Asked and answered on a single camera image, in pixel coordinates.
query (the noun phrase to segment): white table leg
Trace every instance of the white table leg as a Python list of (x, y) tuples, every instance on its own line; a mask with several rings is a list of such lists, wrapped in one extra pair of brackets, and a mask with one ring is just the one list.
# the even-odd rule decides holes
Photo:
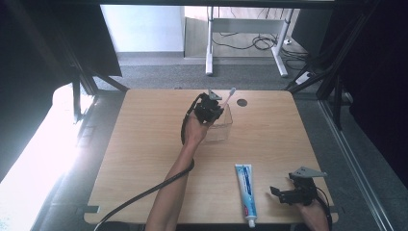
[(207, 54), (205, 60), (205, 73), (209, 76), (213, 75), (213, 10), (214, 7), (210, 7), (208, 18)]
[(283, 24), (281, 33), (279, 35), (278, 43), (276, 46), (271, 48), (273, 57), (275, 58), (276, 64), (278, 66), (279, 72), (282, 77), (288, 76), (288, 71), (285, 68), (284, 63), (282, 62), (282, 58), (280, 57), (280, 51), (282, 49), (283, 41), (285, 40), (286, 33), (288, 32), (289, 25), (291, 24), (291, 18), (293, 14), (293, 9), (288, 9), (288, 13), (286, 14), (285, 23)]

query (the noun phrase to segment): bright light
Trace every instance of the bright light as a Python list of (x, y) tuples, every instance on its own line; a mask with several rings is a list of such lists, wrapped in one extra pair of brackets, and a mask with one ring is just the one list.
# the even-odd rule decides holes
[[(81, 96), (87, 109), (92, 97)], [(70, 85), (54, 92), (45, 120), (0, 184), (0, 230), (30, 230), (47, 195), (74, 163), (81, 122), (73, 123)]]

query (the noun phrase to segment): clear plastic box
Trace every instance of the clear plastic box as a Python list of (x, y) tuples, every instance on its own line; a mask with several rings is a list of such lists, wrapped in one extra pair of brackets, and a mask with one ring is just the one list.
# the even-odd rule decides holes
[(225, 141), (229, 137), (232, 127), (232, 116), (229, 105), (224, 108), (224, 112), (216, 122), (208, 129), (204, 141)]

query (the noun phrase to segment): black wire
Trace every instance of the black wire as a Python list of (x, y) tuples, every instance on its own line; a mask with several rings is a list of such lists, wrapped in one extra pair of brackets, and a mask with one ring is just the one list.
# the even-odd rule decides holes
[(198, 96), (194, 99), (194, 101), (192, 101), (191, 106), (189, 107), (189, 109), (186, 112), (186, 115), (184, 116), (183, 123), (181, 125), (181, 143), (183, 145), (184, 145), (184, 141), (185, 141), (186, 125), (187, 125), (187, 121), (189, 120), (189, 116), (192, 113), (192, 110), (194, 110), (198, 99), (200, 99), (200, 98), (202, 99), (205, 95), (206, 95), (206, 93), (204, 93), (204, 92), (198, 94)]
[(273, 37), (273, 43), (277, 44), (278, 43), (278, 36), (274, 36), (273, 34), (270, 34)]
[(284, 10), (285, 10), (285, 8), (282, 9), (281, 16), (280, 16), (279, 19), (282, 19), (282, 15), (283, 15), (283, 11), (284, 11)]
[(267, 13), (265, 15), (265, 19), (268, 19), (270, 8), (267, 9)]
[(127, 207), (128, 205), (144, 198), (145, 196), (169, 185), (170, 183), (174, 182), (175, 180), (177, 180), (178, 178), (184, 176), (185, 174), (189, 173), (192, 169), (194, 168), (194, 160), (191, 161), (191, 164), (188, 168), (180, 171), (179, 173), (175, 174), (174, 176), (168, 178), (167, 180), (165, 180), (164, 182), (160, 183), (159, 185), (151, 188), (150, 190), (147, 190), (145, 192), (142, 192), (141, 194), (133, 197), (132, 199), (124, 202), (123, 204), (119, 205), (117, 208), (113, 209), (112, 211), (110, 211), (106, 216), (104, 216), (101, 221), (99, 221), (99, 223), (96, 225), (94, 231), (97, 231), (100, 226), (106, 221), (108, 220), (111, 216), (113, 216), (114, 214), (116, 214), (117, 212), (119, 212), (120, 210), (124, 209), (125, 207)]
[(239, 34), (238, 32), (236, 32), (236, 33), (231, 33), (231, 34), (227, 34), (227, 35), (223, 35), (222, 33), (219, 33), (222, 37), (230, 37), (230, 36), (234, 36), (234, 35), (237, 35), (237, 34)]
[(290, 53), (288, 54), (288, 53), (285, 53), (285, 52), (282, 52), (282, 55), (287, 57), (287, 58), (293, 58), (293, 59), (296, 59), (296, 60), (299, 60), (299, 61), (306, 61), (306, 58), (307, 58), (307, 56), (292, 55)]
[[(262, 42), (267, 47), (259, 46), (258, 42)], [(214, 39), (213, 39), (213, 43), (215, 43), (216, 45), (227, 46), (227, 47), (230, 47), (230, 48), (233, 48), (233, 49), (238, 49), (238, 50), (245, 50), (245, 49), (249, 49), (251, 47), (255, 47), (258, 50), (268, 50), (268, 49), (270, 49), (272, 46), (274, 46), (276, 44), (276, 38), (268, 38), (268, 37), (261, 36), (261, 34), (259, 34), (257, 37), (252, 39), (252, 44), (248, 45), (246, 47), (237, 47), (237, 46), (232, 46), (232, 45), (225, 44), (225, 43), (219, 43), (219, 42), (216, 42)]]
[(324, 193), (324, 191), (319, 187), (316, 187), (316, 189), (318, 189), (324, 195), (324, 199), (326, 200), (327, 207), (330, 207), (329, 199), (327, 198), (326, 193)]
[(232, 7), (230, 7), (230, 12), (231, 12), (231, 14), (232, 14), (235, 18), (237, 18), (237, 17), (235, 16), (235, 14), (232, 12)]
[(259, 16), (261, 15), (261, 13), (265, 10), (265, 8), (263, 8), (259, 13), (258, 16), (256, 18), (259, 18)]
[(286, 56), (291, 56), (291, 57), (298, 57), (300, 59), (305, 59), (309, 56), (308, 52), (296, 52), (296, 51), (289, 51), (285, 48), (282, 47), (282, 53)]

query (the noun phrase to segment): wooden table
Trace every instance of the wooden table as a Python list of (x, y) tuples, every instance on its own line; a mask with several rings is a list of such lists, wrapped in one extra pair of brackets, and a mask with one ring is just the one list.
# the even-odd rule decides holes
[[(97, 223), (118, 205), (164, 180), (182, 147), (180, 128), (186, 110), (201, 92), (207, 91), (127, 92), (89, 199), (89, 206), (100, 210), (85, 214), (87, 222)], [(223, 99), (228, 92), (215, 90)], [(245, 99), (247, 106), (239, 106), (238, 99)], [(237, 90), (229, 105), (234, 120), (229, 138), (200, 144), (179, 223), (247, 223), (235, 164), (252, 164), (257, 223), (302, 221), (294, 207), (280, 204), (269, 191), (269, 186), (291, 190), (288, 173), (301, 166), (319, 170), (292, 95)], [(315, 182), (332, 204), (324, 179)], [(145, 223), (155, 196), (150, 194), (110, 220)]]

